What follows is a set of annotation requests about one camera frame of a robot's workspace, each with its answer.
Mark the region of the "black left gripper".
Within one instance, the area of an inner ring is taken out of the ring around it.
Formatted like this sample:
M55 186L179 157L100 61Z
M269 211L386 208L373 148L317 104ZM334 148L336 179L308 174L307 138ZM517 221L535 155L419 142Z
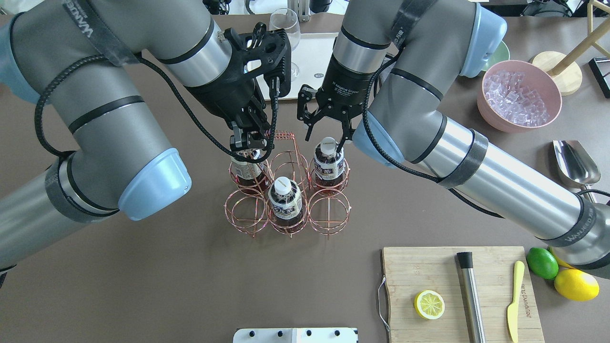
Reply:
M201 72L187 72L183 85L212 115L222 118L233 130L230 138L233 152L266 149L272 141L264 98L254 78L225 72L211 80L211 76Z

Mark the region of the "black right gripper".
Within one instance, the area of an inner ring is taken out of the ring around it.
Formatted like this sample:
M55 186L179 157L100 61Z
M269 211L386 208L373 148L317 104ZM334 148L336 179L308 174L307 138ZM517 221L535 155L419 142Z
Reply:
M310 140L314 125L323 117L341 122L342 136L338 151L343 149L347 141L352 141L355 132L352 119L361 113L372 76L372 72L354 72L337 60L330 60L320 88L315 90L309 85L302 85L298 93L296 117L307 128L305 141ZM313 99L316 100L318 108L309 111L307 104Z

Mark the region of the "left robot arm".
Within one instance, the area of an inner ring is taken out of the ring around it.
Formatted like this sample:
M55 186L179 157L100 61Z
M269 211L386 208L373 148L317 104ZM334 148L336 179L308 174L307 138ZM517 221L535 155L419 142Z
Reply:
M1 82L35 104L35 132L56 156L1 200L1 277L17 263L117 212L153 215L192 181L124 67L144 64L181 94L150 52L234 135L223 152L273 148L277 108L265 114L248 61L268 74L288 57L283 32L222 30L202 0L46 0L1 28Z

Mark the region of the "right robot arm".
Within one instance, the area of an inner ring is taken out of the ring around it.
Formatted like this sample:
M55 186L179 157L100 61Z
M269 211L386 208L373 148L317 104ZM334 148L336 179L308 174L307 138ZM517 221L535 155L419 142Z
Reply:
M468 0L352 0L346 8L318 113L351 105L363 122L351 140L387 166L419 165L523 226L580 271L609 278L609 207L592 203L499 149L438 107L458 76L479 74L506 21Z

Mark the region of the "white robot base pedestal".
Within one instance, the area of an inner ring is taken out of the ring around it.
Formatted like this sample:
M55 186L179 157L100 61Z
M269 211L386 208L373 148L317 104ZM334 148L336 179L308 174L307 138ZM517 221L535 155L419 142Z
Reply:
M233 336L233 343L357 343L357 328L242 328Z

